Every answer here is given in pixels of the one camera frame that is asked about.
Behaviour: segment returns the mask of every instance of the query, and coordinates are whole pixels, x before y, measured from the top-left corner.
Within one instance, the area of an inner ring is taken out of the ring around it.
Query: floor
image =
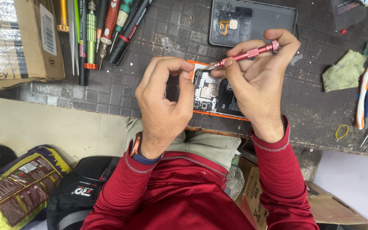
[[[127,119],[0,98],[0,144],[17,156],[49,144],[74,167],[87,156],[122,156]]]

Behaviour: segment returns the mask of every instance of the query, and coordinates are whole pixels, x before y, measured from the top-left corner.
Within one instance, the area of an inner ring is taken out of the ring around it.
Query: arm
[[[126,153],[103,186],[82,229],[123,229],[139,207],[155,165],[143,165]]]
[[[306,184],[298,160],[289,144],[289,124],[276,143],[266,143],[253,133],[263,193],[260,201],[268,211],[268,229],[318,229],[306,198]]]
[[[280,116],[283,76],[300,43],[286,29],[266,30],[264,38],[278,40],[281,48],[276,55],[263,53],[255,60],[239,62],[228,59],[225,69],[213,70],[211,75],[228,79],[241,112],[251,121],[263,189],[260,201],[269,211],[269,229],[318,229],[310,214],[299,164],[289,144],[288,121],[284,117],[284,127]],[[241,42],[227,56],[265,44],[263,40]]]
[[[157,159],[185,129],[193,115],[194,85],[188,74],[194,65],[180,58],[155,57],[136,89],[143,133],[139,154]],[[168,76],[178,76],[178,102],[165,98]],[[103,186],[94,209],[82,229],[123,229],[136,214],[156,164],[144,165],[129,156],[128,149]]]

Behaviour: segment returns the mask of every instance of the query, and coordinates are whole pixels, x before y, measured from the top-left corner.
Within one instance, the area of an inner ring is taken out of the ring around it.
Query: blue watch strap
[[[140,154],[135,154],[133,156],[133,160],[135,160],[135,161],[137,161],[137,162],[139,162],[139,163],[141,163],[143,165],[154,165],[154,164],[156,164],[161,159],[161,157],[163,155],[164,155],[164,153],[161,154],[158,158],[151,160],[151,159],[147,159],[147,158],[143,157]]]

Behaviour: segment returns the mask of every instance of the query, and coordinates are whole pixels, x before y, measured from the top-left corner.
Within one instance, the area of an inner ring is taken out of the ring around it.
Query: rubber band
[[[341,136],[340,138],[338,138],[338,137],[337,137],[337,132],[339,132],[339,129],[340,129],[341,127],[343,127],[343,126],[346,126],[346,127],[347,127],[346,132],[343,134],[343,136]],[[340,126],[336,129],[335,138],[336,138],[336,139],[341,139],[341,138],[343,138],[344,136],[346,136],[346,134],[347,134],[348,132],[349,132],[349,126],[348,126],[347,124],[342,124],[342,125],[340,125]]]

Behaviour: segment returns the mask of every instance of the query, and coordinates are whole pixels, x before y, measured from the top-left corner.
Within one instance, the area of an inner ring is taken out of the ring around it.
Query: white wall
[[[368,218],[368,157],[325,151],[314,183]]]

